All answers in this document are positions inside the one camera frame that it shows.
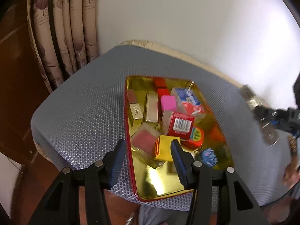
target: lipstick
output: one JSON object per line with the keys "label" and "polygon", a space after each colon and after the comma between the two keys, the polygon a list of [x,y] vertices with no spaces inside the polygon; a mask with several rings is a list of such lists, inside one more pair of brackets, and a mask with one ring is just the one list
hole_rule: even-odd
{"label": "lipstick", "polygon": [[155,92],[148,91],[146,94],[146,105],[144,109],[145,122],[153,128],[158,125],[158,95]]}
{"label": "lipstick", "polygon": [[129,116],[130,116],[132,125],[142,124],[144,117],[143,117],[143,113],[140,108],[140,105],[135,96],[134,90],[132,90],[132,89],[127,90],[127,99],[129,102],[129,108],[130,108]]}

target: pink cube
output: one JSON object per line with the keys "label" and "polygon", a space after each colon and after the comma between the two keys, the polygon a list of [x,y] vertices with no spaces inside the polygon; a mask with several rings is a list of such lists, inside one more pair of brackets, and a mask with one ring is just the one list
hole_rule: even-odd
{"label": "pink cube", "polygon": [[163,95],[160,98],[160,103],[161,103],[162,112],[164,112],[165,110],[167,110],[167,111],[176,111],[177,110],[175,96]]}

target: gray mesh fabric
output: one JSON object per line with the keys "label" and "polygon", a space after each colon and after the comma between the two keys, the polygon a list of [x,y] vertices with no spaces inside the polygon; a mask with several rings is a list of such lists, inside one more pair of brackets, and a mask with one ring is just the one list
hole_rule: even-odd
{"label": "gray mesh fabric", "polygon": [[[265,205],[287,192],[281,182],[290,162],[285,133],[280,133],[275,146],[265,145],[236,86],[180,59],[135,46],[117,46],[95,59],[56,89],[34,113],[33,138],[59,169],[65,165],[86,168],[113,150],[119,138],[125,138],[123,93],[130,75],[194,80],[225,134],[235,169],[258,203]],[[142,203],[133,194],[127,158],[112,192]],[[215,211],[217,190],[213,193]],[[187,211],[190,201],[188,193],[145,204]]]}

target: screw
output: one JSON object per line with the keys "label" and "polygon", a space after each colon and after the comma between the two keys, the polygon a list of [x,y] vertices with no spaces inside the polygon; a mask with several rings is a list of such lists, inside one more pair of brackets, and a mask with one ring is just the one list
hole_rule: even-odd
{"label": "screw", "polygon": [[201,166],[202,166],[202,162],[195,161],[195,162],[193,163],[193,165],[194,165],[195,167],[201,167]]}
{"label": "screw", "polygon": [[234,168],[229,166],[228,168],[226,168],[226,171],[229,173],[234,173]]}
{"label": "screw", "polygon": [[63,169],[62,169],[62,173],[64,173],[64,174],[67,174],[67,173],[69,173],[71,171],[71,169],[69,168],[69,167],[64,167]]}
{"label": "screw", "polygon": [[104,164],[103,161],[96,161],[95,162],[96,167],[101,167],[101,166],[103,166],[103,164]]}

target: patterned curtain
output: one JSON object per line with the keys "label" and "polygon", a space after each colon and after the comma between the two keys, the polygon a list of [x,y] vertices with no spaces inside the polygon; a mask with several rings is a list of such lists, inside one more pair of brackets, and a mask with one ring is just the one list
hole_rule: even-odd
{"label": "patterned curtain", "polygon": [[98,57],[96,0],[27,0],[27,13],[32,46],[49,89]]}

